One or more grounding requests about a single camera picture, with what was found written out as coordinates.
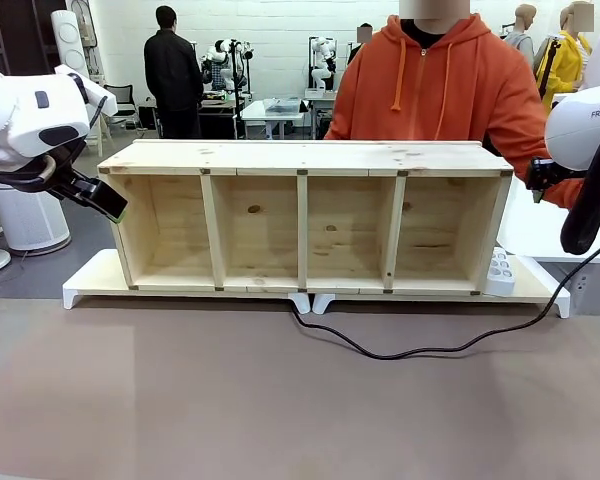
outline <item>hoodie drawstring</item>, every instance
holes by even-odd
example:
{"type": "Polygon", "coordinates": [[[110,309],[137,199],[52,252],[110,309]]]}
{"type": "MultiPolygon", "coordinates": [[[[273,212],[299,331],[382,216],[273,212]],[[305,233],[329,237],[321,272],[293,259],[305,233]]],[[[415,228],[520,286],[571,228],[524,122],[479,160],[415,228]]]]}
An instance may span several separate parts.
{"type": "Polygon", "coordinates": [[[404,77],[404,67],[406,66],[406,63],[407,63],[407,42],[405,41],[404,38],[401,38],[400,39],[400,67],[398,68],[398,79],[396,82],[396,96],[395,96],[395,99],[393,100],[393,105],[391,107],[391,110],[393,110],[395,112],[399,112],[400,110],[402,110],[402,108],[400,107],[400,102],[402,100],[402,83],[403,83],[402,77],[404,77]]]}
{"type": "Polygon", "coordinates": [[[434,137],[434,141],[438,140],[440,136],[440,130],[442,129],[442,120],[444,120],[444,112],[447,108],[447,89],[449,87],[449,70],[451,65],[451,49],[453,48],[453,43],[449,44],[449,48],[447,48],[447,67],[444,74],[444,92],[442,94],[442,110],[440,111],[440,121],[438,122],[438,129],[436,130],[436,136],[434,137]]]}

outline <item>power strip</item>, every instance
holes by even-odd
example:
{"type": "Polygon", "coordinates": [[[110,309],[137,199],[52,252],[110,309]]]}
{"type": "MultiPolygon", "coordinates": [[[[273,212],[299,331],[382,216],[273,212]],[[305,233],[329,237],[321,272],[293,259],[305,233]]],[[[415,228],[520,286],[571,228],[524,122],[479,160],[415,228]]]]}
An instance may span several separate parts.
{"type": "Polygon", "coordinates": [[[487,287],[484,293],[494,297],[510,297],[513,294],[515,285],[516,278],[511,269],[507,252],[500,247],[496,247],[491,257],[487,287]]]}

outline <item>hood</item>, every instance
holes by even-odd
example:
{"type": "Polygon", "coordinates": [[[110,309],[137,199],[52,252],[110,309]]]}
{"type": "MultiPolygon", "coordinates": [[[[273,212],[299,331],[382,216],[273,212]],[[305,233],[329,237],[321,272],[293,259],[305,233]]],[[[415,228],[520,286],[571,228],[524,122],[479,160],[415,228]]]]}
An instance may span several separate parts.
{"type": "MultiPolygon", "coordinates": [[[[381,30],[381,33],[392,42],[399,44],[402,40],[404,40],[408,46],[420,48],[415,40],[412,40],[411,37],[402,31],[400,17],[397,15],[391,15],[389,17],[387,20],[387,26],[381,30]]],[[[491,33],[489,27],[484,24],[479,14],[474,13],[466,20],[460,20],[432,48],[444,48],[451,44],[458,45],[459,43],[474,40],[488,33],[491,33]]]]}

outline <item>yellow jacket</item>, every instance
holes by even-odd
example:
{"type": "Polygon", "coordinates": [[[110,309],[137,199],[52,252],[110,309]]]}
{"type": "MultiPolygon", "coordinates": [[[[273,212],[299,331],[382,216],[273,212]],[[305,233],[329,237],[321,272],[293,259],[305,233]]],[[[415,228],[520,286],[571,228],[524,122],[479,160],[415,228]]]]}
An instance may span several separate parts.
{"type": "MultiPolygon", "coordinates": [[[[583,73],[582,55],[580,54],[580,50],[578,50],[578,44],[566,31],[563,30],[560,34],[564,39],[560,40],[561,47],[558,49],[556,56],[553,59],[551,73],[549,74],[549,82],[547,83],[547,93],[542,99],[542,103],[544,104],[547,113],[551,112],[553,96],[556,93],[573,92],[573,82],[580,80],[583,73]]],[[[592,49],[589,42],[587,42],[587,39],[582,35],[579,35],[579,38],[582,46],[589,54],[591,54],[592,49]]],[[[544,59],[537,72],[538,88],[540,87],[540,83],[542,83],[542,77],[549,58],[549,50],[550,48],[547,48],[547,53],[545,53],[544,59]]]]}

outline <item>black jacket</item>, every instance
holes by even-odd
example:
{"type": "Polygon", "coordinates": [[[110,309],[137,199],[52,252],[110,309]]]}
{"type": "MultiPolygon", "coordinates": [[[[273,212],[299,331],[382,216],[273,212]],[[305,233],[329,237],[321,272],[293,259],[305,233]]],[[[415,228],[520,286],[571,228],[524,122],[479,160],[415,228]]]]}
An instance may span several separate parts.
{"type": "Polygon", "coordinates": [[[144,69],[158,110],[197,108],[204,87],[193,47],[172,30],[158,30],[144,45],[144,69]]]}

